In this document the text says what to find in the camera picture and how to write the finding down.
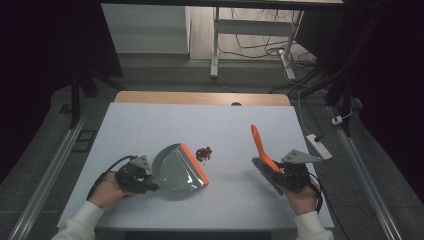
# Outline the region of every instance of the floor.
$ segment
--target floor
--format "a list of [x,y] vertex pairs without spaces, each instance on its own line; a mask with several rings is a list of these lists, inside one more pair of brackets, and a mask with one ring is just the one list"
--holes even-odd
[[[204,36],[192,35],[193,42],[195,42],[194,39],[201,39],[201,37]],[[255,43],[243,42],[243,44],[261,44],[262,40],[255,40]],[[232,46],[236,46],[237,43],[231,40],[224,42],[232,42]],[[263,51],[256,50],[257,52],[251,54],[261,54]],[[329,121],[331,114],[323,101],[327,88],[299,102],[295,97],[296,85],[287,82],[281,63],[272,60],[272,57],[270,57],[271,61],[252,59],[241,61],[239,57],[233,59],[237,61],[230,61],[235,56],[228,55],[227,61],[220,63],[218,79],[211,80],[209,78],[210,62],[205,60],[209,58],[210,53],[197,51],[196,54],[191,54],[191,60],[180,57],[120,55],[124,79],[115,80],[130,90],[143,91],[292,93],[291,96],[294,97],[291,98],[291,104],[303,121],[305,135],[308,131],[324,133],[322,142],[334,156],[332,161],[316,164],[315,168],[327,189],[326,198],[336,224],[336,227],[332,229],[335,239],[387,239],[378,213],[370,203],[353,163],[341,143],[339,131]],[[301,79],[311,68],[295,68],[294,70]],[[81,96],[83,112],[87,114],[82,131],[96,132],[99,129],[109,103],[117,94],[115,89],[99,80],[96,80],[96,85],[99,89],[96,98]],[[66,104],[70,104],[69,87],[57,91],[52,96],[51,109],[43,125],[13,171],[0,186],[0,239],[10,236],[34,189],[60,148],[61,141],[69,132],[71,116],[69,111],[66,111]],[[424,206],[392,160],[363,127],[358,118],[359,112],[360,107],[356,106],[351,115],[352,140],[372,175],[377,191],[387,205],[403,238],[422,239]],[[40,213],[36,215],[27,239],[49,239],[57,231],[56,223],[87,158],[87,148],[89,149],[87,143],[78,141],[71,147],[72,151],[69,152]],[[295,239],[296,231],[293,229],[273,231],[270,235],[270,238],[274,240]],[[125,238],[126,233],[123,231],[106,229],[99,229],[96,236],[96,239]]]

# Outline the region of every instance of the dustpan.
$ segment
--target dustpan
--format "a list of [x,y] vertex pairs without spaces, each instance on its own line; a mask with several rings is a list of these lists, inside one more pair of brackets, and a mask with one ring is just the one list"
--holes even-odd
[[190,191],[209,184],[194,155],[183,143],[163,149],[152,164],[152,175],[162,189]]

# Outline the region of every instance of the white table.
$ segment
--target white table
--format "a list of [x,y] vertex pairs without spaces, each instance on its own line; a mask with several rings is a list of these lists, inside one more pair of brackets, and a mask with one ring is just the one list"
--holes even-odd
[[[250,131],[252,123],[274,160],[292,149],[307,152],[291,106],[112,103],[59,225],[79,209],[92,183],[116,160],[126,155],[147,155],[151,164],[163,148],[183,142],[193,153],[211,147],[211,159],[201,164],[210,180],[208,186],[185,193],[159,189],[123,199],[106,209],[97,227],[130,231],[294,228],[295,214],[287,199],[251,162],[258,156]],[[315,173],[311,164],[308,168]],[[325,202],[320,219],[324,227],[333,227]]]

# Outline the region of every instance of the orange brush handle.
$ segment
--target orange brush handle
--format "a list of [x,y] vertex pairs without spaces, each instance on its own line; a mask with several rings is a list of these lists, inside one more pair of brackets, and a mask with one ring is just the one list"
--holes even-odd
[[259,158],[262,160],[263,163],[268,165],[268,167],[272,168],[272,170],[276,172],[281,172],[281,169],[265,153],[264,147],[262,145],[261,135],[259,135],[259,131],[256,128],[255,124],[252,124],[250,126],[250,129],[252,130],[253,140],[255,140],[256,148],[258,149],[258,152],[259,152]]

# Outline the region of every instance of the metal rail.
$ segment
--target metal rail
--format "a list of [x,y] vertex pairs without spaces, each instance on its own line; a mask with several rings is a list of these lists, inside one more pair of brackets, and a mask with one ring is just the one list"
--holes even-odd
[[38,214],[40,213],[54,182],[56,181],[60,170],[69,155],[69,152],[71,151],[72,145],[87,119],[87,113],[91,109],[92,105],[93,100],[88,100],[87,107],[83,109],[80,120],[73,129],[69,129],[66,133],[58,150],[53,156],[50,165],[47,167],[47,170],[38,183],[37,188],[32,194],[11,235],[9,236],[9,240],[20,240],[28,237],[31,228],[34,225],[34,222],[37,219]]
[[[328,110],[332,117],[336,116],[336,114],[334,114],[334,107],[328,107]],[[341,127],[337,127],[337,133],[339,134],[342,144],[345,147],[350,160],[352,161],[353,167],[358,175],[358,178],[361,181],[366,194],[368,195],[368,199],[377,213],[377,216],[380,220],[380,224],[383,227],[384,232],[386,233],[387,239],[403,239],[395,223],[395,220],[393,219],[393,216],[391,215],[386,203],[381,197],[377,186],[374,184],[374,180],[368,172],[368,169],[365,166],[364,161],[361,155],[359,154],[359,151],[357,150],[352,138],[347,137],[346,133],[343,131],[343,129],[341,129]]]

